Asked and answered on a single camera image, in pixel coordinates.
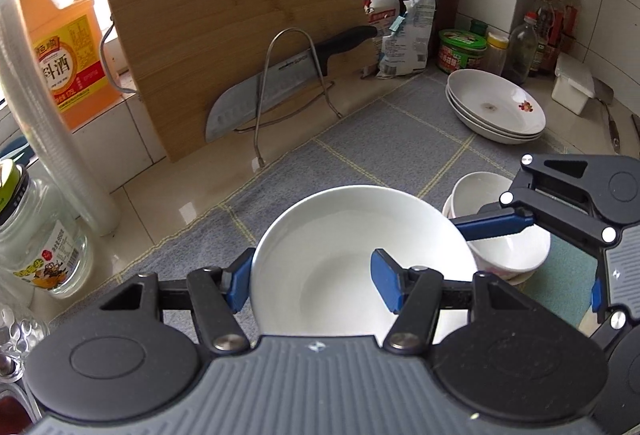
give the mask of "orange bottle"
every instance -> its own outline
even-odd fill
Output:
[[[20,5],[47,86],[69,129],[120,97],[98,57],[102,33],[94,0],[20,0]]]

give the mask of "white bowl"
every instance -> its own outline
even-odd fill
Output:
[[[452,218],[475,214],[485,204],[497,202],[500,195],[509,190],[511,181],[501,175],[488,172],[469,173],[460,179],[451,193]],[[476,255],[478,268],[482,262],[491,272],[510,279],[515,274],[535,271],[545,261],[551,247],[551,235],[537,225],[531,225],[516,235],[485,238],[468,242]]]
[[[467,128],[469,128],[472,131],[475,131],[478,135],[481,135],[484,138],[487,138],[487,139],[492,140],[494,142],[499,142],[500,144],[525,144],[526,142],[531,142],[532,140],[535,140],[535,139],[537,139],[539,137],[539,136],[533,136],[530,139],[516,139],[516,138],[512,138],[512,137],[507,137],[506,135],[502,135],[502,134],[499,134],[497,132],[490,131],[489,129],[486,129],[486,128],[483,128],[482,126],[479,126],[478,124],[473,122],[471,119],[466,117],[454,105],[454,103],[450,99],[449,94],[447,94],[447,100],[449,101],[449,104],[451,105],[451,108],[453,108],[453,111],[455,112],[457,118],[459,118],[466,125]]]
[[[449,195],[447,200],[444,202],[444,206],[442,206],[442,214],[446,216],[448,219],[452,218],[451,216],[451,199],[452,196]],[[510,285],[520,285],[521,283],[526,282],[529,278],[533,276],[535,273],[535,269],[529,272],[510,272],[510,271],[502,271],[497,267],[493,267],[489,262],[482,259],[477,253],[474,253],[474,258],[476,259],[476,265],[478,266],[478,271],[487,271],[493,272],[496,275],[499,275],[504,280],[508,281]]]
[[[486,123],[483,120],[478,119],[475,115],[473,115],[472,113],[469,113],[467,110],[465,110],[465,108],[463,106],[460,106],[460,104],[456,101],[456,98],[453,97],[453,94],[451,94],[451,91],[449,90],[449,87],[447,87],[445,89],[446,94],[447,94],[447,100],[449,101],[449,104],[455,108],[458,113],[461,113],[462,115],[464,115],[466,118],[468,118],[472,123],[474,123],[476,126],[479,126],[480,128],[485,129],[486,131],[492,132],[496,135],[500,135],[506,138],[510,138],[510,139],[515,139],[515,140],[523,140],[525,142],[528,142],[530,140],[535,140],[537,138],[539,138],[543,132],[541,131],[540,133],[534,134],[534,135],[522,135],[522,134],[517,134],[517,133],[510,133],[507,131],[502,131],[500,129],[495,128],[495,126],[492,126],[488,123]]]
[[[510,133],[535,135],[545,129],[545,112],[522,88],[484,70],[457,70],[447,78],[451,95],[466,111]]]
[[[375,335],[382,343],[397,316],[370,276],[374,249],[402,267],[425,265],[470,281],[474,257],[460,232],[415,196],[378,186],[316,193],[271,224],[255,251],[251,303],[264,334]],[[435,342],[466,324],[466,311],[442,311]]]

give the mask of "stack of plates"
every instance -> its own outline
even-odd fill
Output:
[[[447,100],[478,135],[502,144],[523,144],[545,129],[542,107],[522,88],[483,70],[457,70],[447,79]]]

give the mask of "yellow lid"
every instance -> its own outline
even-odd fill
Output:
[[[509,39],[505,36],[498,36],[498,34],[493,34],[489,32],[486,37],[486,42],[489,43],[492,47],[496,47],[497,49],[506,49],[509,46]]]

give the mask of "bamboo cutting board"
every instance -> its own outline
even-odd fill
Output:
[[[262,70],[270,41],[300,27],[320,42],[366,25],[362,0],[109,0],[131,75],[170,160],[205,144],[209,110]],[[271,64],[308,48],[299,33],[276,44]],[[373,44],[333,56],[329,75],[375,63]]]

